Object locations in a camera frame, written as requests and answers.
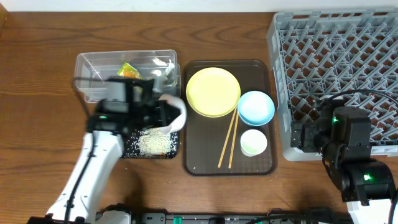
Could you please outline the white pink bowl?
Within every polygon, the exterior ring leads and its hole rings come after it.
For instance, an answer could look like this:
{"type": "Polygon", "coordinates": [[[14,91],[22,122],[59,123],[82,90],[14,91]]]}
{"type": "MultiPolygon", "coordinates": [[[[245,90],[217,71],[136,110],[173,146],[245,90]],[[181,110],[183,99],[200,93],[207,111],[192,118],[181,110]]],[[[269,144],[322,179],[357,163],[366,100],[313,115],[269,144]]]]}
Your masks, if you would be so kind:
{"type": "Polygon", "coordinates": [[[167,125],[159,128],[160,132],[170,134],[180,131],[187,120],[187,108],[184,101],[179,97],[168,94],[163,94],[159,100],[166,102],[170,114],[167,125]]]}

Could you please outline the green orange snack wrapper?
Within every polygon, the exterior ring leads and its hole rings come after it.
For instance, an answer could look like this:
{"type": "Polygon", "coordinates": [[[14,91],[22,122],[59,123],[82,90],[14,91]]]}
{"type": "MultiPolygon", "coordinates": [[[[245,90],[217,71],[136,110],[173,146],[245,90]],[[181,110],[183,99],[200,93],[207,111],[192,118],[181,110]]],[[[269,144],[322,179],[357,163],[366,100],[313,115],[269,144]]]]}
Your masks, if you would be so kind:
{"type": "Polygon", "coordinates": [[[127,62],[125,62],[122,65],[122,67],[118,70],[117,74],[121,77],[135,78],[140,80],[143,79],[138,70],[127,62]]]}

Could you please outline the clear plastic wrapper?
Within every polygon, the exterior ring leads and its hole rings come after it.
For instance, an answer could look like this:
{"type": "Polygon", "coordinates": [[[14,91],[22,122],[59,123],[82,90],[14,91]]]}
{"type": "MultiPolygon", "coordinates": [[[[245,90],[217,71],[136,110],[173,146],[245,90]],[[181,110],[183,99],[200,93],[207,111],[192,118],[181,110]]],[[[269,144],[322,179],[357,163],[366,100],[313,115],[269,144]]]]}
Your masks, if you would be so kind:
{"type": "Polygon", "coordinates": [[[154,86],[153,86],[153,92],[155,93],[162,93],[164,89],[164,81],[166,81],[168,78],[167,76],[169,73],[175,68],[175,64],[169,59],[169,61],[166,63],[164,61],[161,61],[159,58],[153,58],[152,61],[161,67],[165,67],[164,70],[153,70],[152,74],[154,75],[154,86]]]}

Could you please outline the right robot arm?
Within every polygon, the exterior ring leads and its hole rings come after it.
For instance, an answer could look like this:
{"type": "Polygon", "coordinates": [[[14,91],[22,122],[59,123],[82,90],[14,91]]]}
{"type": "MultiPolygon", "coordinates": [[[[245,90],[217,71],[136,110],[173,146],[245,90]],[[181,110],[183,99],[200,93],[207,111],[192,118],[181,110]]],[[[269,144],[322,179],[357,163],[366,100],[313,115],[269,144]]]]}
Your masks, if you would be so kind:
{"type": "Polygon", "coordinates": [[[291,146],[322,157],[353,223],[397,223],[397,189],[388,166],[371,157],[368,113],[326,106],[314,123],[292,123],[291,146]]]}

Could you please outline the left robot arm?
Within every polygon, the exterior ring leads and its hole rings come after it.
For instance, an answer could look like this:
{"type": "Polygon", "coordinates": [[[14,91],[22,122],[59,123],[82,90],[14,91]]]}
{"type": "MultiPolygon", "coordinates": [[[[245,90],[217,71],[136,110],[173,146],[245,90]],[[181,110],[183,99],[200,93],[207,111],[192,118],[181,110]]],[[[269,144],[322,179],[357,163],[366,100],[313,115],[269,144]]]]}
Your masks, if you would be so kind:
{"type": "Polygon", "coordinates": [[[181,130],[187,119],[184,101],[164,94],[153,97],[153,80],[113,76],[104,81],[105,94],[90,112],[80,156],[56,202],[44,217],[29,223],[131,223],[132,213],[108,210],[97,218],[97,209],[109,176],[126,153],[133,131],[158,128],[169,134],[181,130]]]}

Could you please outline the grey dishwasher rack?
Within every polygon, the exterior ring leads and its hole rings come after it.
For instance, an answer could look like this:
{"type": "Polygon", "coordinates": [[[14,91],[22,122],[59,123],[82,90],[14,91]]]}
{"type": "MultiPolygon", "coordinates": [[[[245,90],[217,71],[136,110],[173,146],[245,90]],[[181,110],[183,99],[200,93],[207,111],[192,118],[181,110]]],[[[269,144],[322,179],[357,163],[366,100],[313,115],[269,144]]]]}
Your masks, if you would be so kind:
{"type": "Polygon", "coordinates": [[[267,33],[283,156],[316,161],[290,146],[293,121],[318,119],[315,102],[342,93],[370,116],[375,156],[397,155],[397,9],[278,12],[267,33]]]}

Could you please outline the black tray bin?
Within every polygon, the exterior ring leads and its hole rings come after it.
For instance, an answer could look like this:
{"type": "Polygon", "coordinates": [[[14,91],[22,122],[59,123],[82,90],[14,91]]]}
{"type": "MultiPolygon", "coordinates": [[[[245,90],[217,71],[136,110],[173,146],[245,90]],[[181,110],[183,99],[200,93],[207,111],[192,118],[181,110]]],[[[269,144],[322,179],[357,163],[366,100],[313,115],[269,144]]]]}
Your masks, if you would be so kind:
{"type": "Polygon", "coordinates": [[[131,103],[123,134],[123,159],[172,159],[178,132],[185,124],[185,104],[169,99],[131,103]]]}

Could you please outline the clear plastic bin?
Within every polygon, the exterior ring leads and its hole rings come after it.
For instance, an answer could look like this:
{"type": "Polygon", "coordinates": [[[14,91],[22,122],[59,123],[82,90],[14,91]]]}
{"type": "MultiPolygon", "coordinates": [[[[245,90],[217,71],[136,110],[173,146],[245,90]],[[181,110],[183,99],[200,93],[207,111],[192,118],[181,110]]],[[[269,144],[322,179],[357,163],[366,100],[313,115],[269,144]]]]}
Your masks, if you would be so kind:
{"type": "Polygon", "coordinates": [[[118,75],[118,70],[127,62],[141,74],[143,79],[154,79],[153,70],[164,70],[165,67],[156,65],[152,59],[159,58],[168,62],[169,59],[175,64],[175,68],[164,81],[162,93],[155,93],[159,98],[163,94],[179,97],[181,94],[181,74],[177,61],[177,53],[174,50],[128,50],[112,52],[88,52],[81,53],[76,58],[75,86],[85,94],[87,103],[97,103],[105,97],[105,81],[112,76],[118,75]]]}

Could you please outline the white cup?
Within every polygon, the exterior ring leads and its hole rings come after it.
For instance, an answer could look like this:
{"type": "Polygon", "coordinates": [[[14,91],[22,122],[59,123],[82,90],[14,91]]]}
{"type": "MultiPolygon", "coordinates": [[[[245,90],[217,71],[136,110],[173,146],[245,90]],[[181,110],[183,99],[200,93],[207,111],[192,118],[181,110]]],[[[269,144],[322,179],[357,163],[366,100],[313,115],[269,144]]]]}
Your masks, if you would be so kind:
{"type": "Polygon", "coordinates": [[[241,135],[240,146],[241,151],[245,156],[253,157],[266,150],[268,140],[263,132],[256,129],[250,129],[241,135]]]}

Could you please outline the light blue bowl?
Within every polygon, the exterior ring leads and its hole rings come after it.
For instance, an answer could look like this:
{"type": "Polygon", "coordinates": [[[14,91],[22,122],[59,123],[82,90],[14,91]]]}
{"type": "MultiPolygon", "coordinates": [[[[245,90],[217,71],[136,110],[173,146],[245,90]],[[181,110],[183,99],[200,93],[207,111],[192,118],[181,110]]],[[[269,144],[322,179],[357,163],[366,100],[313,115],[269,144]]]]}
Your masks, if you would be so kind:
{"type": "Polygon", "coordinates": [[[249,126],[262,126],[275,115],[275,105],[269,95],[262,91],[249,91],[238,101],[238,114],[249,126]]]}

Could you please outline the brown serving tray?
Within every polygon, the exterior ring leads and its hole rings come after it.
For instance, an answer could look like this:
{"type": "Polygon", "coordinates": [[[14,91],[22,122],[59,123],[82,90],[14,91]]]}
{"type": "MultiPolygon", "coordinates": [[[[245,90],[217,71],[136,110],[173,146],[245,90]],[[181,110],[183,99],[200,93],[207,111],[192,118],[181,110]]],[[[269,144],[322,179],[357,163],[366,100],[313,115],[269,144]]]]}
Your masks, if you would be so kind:
{"type": "MultiPolygon", "coordinates": [[[[183,83],[197,71],[219,67],[231,72],[238,80],[241,93],[262,91],[271,95],[269,69],[260,60],[197,60],[184,68],[183,83]]],[[[233,112],[219,118],[207,118],[187,106],[187,122],[181,146],[184,169],[193,176],[237,176],[268,175],[277,167],[277,153],[274,123],[270,121],[256,129],[263,132],[268,140],[266,150],[253,157],[245,156],[241,151],[240,137],[250,129],[242,120],[238,122],[232,168],[228,168],[232,136],[225,150],[223,162],[217,168],[233,112]]]]}

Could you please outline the right wooden chopstick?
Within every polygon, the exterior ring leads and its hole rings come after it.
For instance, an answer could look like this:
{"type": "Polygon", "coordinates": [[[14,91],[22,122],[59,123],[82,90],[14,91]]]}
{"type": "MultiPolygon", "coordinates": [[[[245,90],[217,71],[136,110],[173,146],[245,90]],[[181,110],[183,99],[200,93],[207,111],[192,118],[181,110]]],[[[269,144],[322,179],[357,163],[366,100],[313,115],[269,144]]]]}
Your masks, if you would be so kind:
{"type": "Polygon", "coordinates": [[[232,168],[232,164],[233,164],[233,156],[234,156],[234,148],[235,148],[235,141],[236,141],[236,133],[237,133],[238,122],[239,122],[238,120],[239,120],[239,115],[238,115],[237,108],[235,108],[233,138],[232,138],[231,152],[230,152],[229,163],[228,163],[228,168],[229,168],[229,169],[232,168]]]}

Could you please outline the wooden chopstick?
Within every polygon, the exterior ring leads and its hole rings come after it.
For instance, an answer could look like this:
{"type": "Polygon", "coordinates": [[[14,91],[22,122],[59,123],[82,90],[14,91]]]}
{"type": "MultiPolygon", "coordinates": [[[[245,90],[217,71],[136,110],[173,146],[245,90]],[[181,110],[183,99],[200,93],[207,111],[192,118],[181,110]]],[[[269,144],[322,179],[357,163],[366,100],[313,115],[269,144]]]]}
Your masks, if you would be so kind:
{"type": "Polygon", "coordinates": [[[231,152],[230,152],[229,163],[228,163],[228,168],[229,168],[229,169],[232,168],[232,164],[233,164],[233,156],[234,156],[234,148],[235,148],[235,141],[236,141],[236,133],[237,133],[238,122],[239,122],[238,120],[239,120],[239,115],[238,115],[237,108],[235,108],[233,138],[232,138],[231,152]]]}
{"type": "Polygon", "coordinates": [[[220,155],[220,159],[219,159],[217,168],[220,168],[221,165],[222,165],[224,154],[225,154],[225,150],[226,150],[226,147],[227,147],[227,144],[228,144],[228,141],[229,141],[229,135],[231,133],[232,126],[233,126],[233,123],[234,123],[234,119],[235,119],[235,116],[236,116],[236,111],[237,111],[237,109],[235,108],[233,110],[233,115],[232,115],[231,121],[229,123],[228,131],[227,131],[227,134],[226,134],[226,137],[225,137],[225,140],[224,140],[224,144],[223,144],[223,148],[222,148],[222,151],[221,151],[221,155],[220,155]]]}

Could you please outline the left wooden chopstick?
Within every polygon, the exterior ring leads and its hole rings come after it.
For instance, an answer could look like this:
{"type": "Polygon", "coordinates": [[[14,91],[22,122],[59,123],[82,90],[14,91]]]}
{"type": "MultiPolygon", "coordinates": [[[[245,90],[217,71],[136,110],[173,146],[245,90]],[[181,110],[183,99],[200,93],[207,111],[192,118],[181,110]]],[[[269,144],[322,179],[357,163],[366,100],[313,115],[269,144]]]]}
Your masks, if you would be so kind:
{"type": "Polygon", "coordinates": [[[231,121],[229,123],[228,131],[227,131],[227,134],[226,134],[226,137],[225,137],[225,140],[224,140],[224,144],[223,144],[223,148],[222,148],[222,151],[221,151],[221,155],[220,155],[220,159],[219,159],[217,168],[220,168],[221,165],[222,165],[224,154],[225,154],[225,150],[226,150],[226,147],[227,147],[227,144],[228,144],[228,141],[229,141],[229,135],[231,133],[232,126],[233,126],[233,123],[234,123],[234,119],[235,119],[235,116],[236,116],[236,111],[237,111],[237,109],[235,108],[233,110],[233,115],[232,115],[231,121]]]}

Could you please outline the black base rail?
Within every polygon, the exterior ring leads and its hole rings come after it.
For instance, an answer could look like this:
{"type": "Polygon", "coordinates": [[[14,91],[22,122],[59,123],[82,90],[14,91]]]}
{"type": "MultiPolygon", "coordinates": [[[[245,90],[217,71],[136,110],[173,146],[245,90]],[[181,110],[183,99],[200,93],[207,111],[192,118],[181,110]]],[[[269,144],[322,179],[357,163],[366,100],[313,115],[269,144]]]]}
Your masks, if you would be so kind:
{"type": "Polygon", "coordinates": [[[121,210],[131,216],[131,223],[337,223],[353,224],[350,215],[334,212],[327,207],[308,208],[300,211],[273,208],[264,213],[203,213],[203,212],[169,212],[166,209],[144,209],[135,211],[122,204],[110,205],[96,214],[100,220],[105,212],[121,210]]]}

